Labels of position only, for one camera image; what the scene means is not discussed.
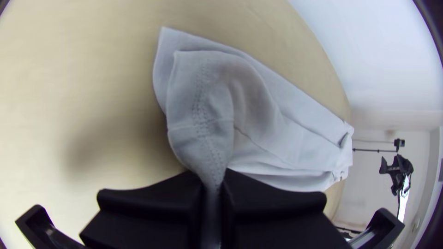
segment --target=metal pole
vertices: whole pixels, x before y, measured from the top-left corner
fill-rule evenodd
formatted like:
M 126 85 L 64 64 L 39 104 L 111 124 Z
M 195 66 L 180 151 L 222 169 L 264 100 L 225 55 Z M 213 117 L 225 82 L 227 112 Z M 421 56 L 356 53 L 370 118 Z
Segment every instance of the metal pole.
M 384 149 L 357 149 L 357 148 L 353 148 L 352 151 L 372 151 L 372 152 L 394 152 L 397 153 L 398 151 L 396 150 L 384 150 Z

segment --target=wooden table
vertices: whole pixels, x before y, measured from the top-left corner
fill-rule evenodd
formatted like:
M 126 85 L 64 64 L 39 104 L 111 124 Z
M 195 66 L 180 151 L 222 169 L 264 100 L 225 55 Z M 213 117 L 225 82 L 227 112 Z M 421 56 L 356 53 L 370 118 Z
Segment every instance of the wooden table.
M 78 239 L 98 211 L 99 189 L 143 187 L 184 170 L 152 88 L 162 26 L 251 54 L 349 120 L 326 54 L 285 0 L 12 0 L 0 17 L 6 246 L 27 247 L 14 220 L 36 203 Z M 329 216 L 340 193 L 329 198 Z

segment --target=beige surface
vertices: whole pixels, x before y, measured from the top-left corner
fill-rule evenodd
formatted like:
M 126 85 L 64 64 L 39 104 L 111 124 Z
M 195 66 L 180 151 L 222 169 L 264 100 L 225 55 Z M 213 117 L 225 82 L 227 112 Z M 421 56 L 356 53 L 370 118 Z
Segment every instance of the beige surface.
M 151 82 L 163 25 L 241 49 L 349 118 L 325 53 L 284 0 L 11 0 L 0 17 L 6 246 L 28 247 L 13 222 L 35 203 L 78 239 L 99 189 L 183 170 Z

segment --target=folded fabric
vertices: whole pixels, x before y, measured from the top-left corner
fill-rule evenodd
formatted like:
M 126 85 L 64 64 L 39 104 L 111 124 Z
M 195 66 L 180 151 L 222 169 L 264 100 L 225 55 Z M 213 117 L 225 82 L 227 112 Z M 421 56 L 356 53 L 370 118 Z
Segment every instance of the folded fabric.
M 347 177 L 353 128 L 244 52 L 163 28 L 153 82 L 175 155 L 213 191 L 227 167 L 290 191 Z

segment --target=white wall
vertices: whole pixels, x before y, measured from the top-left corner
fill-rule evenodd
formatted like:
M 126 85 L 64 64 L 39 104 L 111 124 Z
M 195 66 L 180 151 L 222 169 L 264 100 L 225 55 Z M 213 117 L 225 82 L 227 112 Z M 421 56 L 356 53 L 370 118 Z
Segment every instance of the white wall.
M 354 147 L 374 149 L 395 149 L 386 143 L 367 143 L 356 140 L 393 141 L 395 138 L 406 140 L 400 154 L 409 159 L 414 166 L 411 189 L 407 202 L 404 223 L 409 229 L 419 208 L 425 187 L 428 167 L 430 134 L 427 131 L 383 131 L 356 130 L 353 136 Z M 395 153 L 354 152 L 353 166 L 349 169 L 340 205 L 334 217 L 336 225 L 364 230 L 375 211 L 386 208 L 397 215 L 397 197 L 390 190 L 392 181 L 389 175 L 380 175 L 381 156 L 392 164 Z
M 412 226 L 410 226 L 410 229 L 407 232 L 403 233 L 402 237 L 398 238 L 398 240 L 402 242 L 402 248 L 415 248 L 418 245 L 432 215 L 434 214 L 443 186 L 443 182 L 438 181 L 443 156 L 443 126 L 431 131 L 431 143 L 429 149 L 429 166 L 425 189 L 417 214 L 411 223 Z M 418 228 L 413 230 L 412 227 L 415 223 L 418 224 Z
M 412 0 L 290 3 L 334 66 L 355 127 L 430 129 L 443 124 L 442 64 Z

